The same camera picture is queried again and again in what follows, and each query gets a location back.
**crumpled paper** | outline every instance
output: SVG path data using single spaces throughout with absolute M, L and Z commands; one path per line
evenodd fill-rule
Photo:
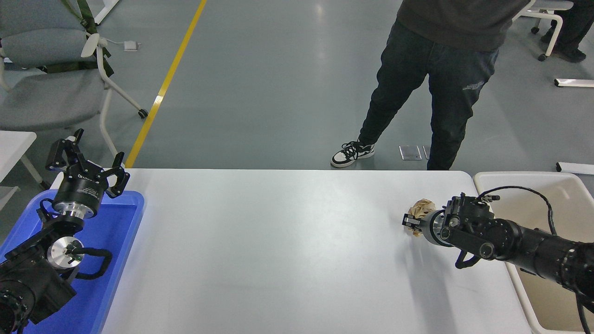
M 435 211 L 435 203 L 433 203 L 432 201 L 423 198 L 422 200 L 418 200 L 415 205 L 413 205 L 409 211 L 408 214 L 409 215 L 413 215 L 415 217 L 415 219 L 421 219 L 423 217 L 425 217 L 429 212 L 433 212 Z M 412 235 L 414 235 L 415 237 L 418 237 L 421 235 L 421 232 L 419 231 L 413 231 Z

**shoe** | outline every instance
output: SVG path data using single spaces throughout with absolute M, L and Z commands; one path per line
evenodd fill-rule
M 544 35 L 541 37 L 542 43 L 551 43 L 551 39 L 553 38 L 553 31 L 554 29 L 549 29 Z
M 342 145 L 342 150 L 338 151 L 330 163 L 336 168 L 350 166 L 357 159 L 363 159 L 372 156 L 375 145 L 362 145 L 358 141 L 350 141 Z
M 553 50 L 553 53 L 556 53 L 560 56 L 561 59 L 566 60 L 568 62 L 580 62 L 586 59 L 586 54 L 578 49 L 573 50 Z

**yellow floor line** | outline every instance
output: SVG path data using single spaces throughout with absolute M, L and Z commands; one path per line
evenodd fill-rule
M 186 50 L 186 47 L 188 46 L 189 39 L 190 39 L 190 37 L 192 37 L 192 33 L 194 32 L 194 28 L 196 28 L 196 24 L 198 23 L 198 19 L 200 18 L 200 15 L 202 14 L 202 10 L 204 9 L 204 6 L 206 5 L 206 1 L 207 0 L 202 0 L 200 2 L 200 6 L 198 6 L 198 10 L 196 10 L 196 14 L 194 14 L 192 23 L 190 23 L 188 30 L 186 31 L 186 35 L 184 36 L 184 40 L 182 41 L 181 45 L 179 46 L 178 53 L 175 55 L 175 58 L 173 59 L 173 62 L 171 63 L 171 67 L 169 67 L 169 71 L 167 72 L 167 75 L 165 76 L 165 80 L 163 81 L 163 84 L 161 85 L 159 94 L 157 95 L 157 97 L 155 97 L 153 106 L 150 108 L 150 112 L 148 113 L 148 117 L 144 121 L 144 125 L 143 125 L 142 129 L 140 129 L 140 132 L 138 133 L 138 137 L 136 138 L 136 141 L 134 142 L 134 145 L 132 146 L 132 150 L 130 151 L 130 154 L 128 155 L 128 159 L 126 160 L 126 162 L 124 164 L 126 166 L 126 168 L 132 168 L 132 166 L 134 165 L 134 162 L 136 161 L 136 157 L 138 156 L 138 153 L 140 152 L 140 149 L 143 146 L 144 140 L 146 139 L 147 134 L 149 133 L 150 127 L 151 127 L 151 125 L 153 125 L 154 118 L 157 116 L 159 107 L 161 107 L 161 102 L 163 102 L 163 98 L 165 97 L 165 94 L 167 93 L 169 84 L 171 83 L 171 80 L 173 79 L 173 76 L 175 75 L 175 71 L 178 69 L 179 62 L 182 59 L 182 57 L 184 56 L 184 52 Z

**sneaker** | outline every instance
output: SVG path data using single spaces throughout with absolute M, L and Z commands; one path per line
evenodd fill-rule
M 566 60 L 568 62 L 580 62 L 586 59 L 586 54 L 578 49 L 573 49 L 570 51 L 567 50 L 553 50 L 561 59 Z
M 357 159 L 370 157 L 374 154 L 375 145 L 361 145 L 358 141 L 350 141 L 342 145 L 342 150 L 332 157 L 330 163 L 336 168 L 350 166 Z

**blue plastic tray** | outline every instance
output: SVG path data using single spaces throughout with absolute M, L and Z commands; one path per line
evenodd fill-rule
M 39 201 L 54 198 L 57 190 L 47 190 L 29 202 L 0 248 L 4 254 L 41 230 L 35 210 Z M 75 279 L 77 294 L 62 309 L 35 325 L 29 323 L 25 334 L 98 334 L 103 328 L 109 307 L 118 287 L 128 253 L 143 215 L 144 197 L 136 191 L 124 191 L 117 198 L 104 196 L 97 216 L 85 219 L 84 229 L 75 234 L 85 247 L 106 248 L 113 253 L 107 272 L 93 281 Z M 97 272 L 102 258 L 85 256 L 80 272 Z

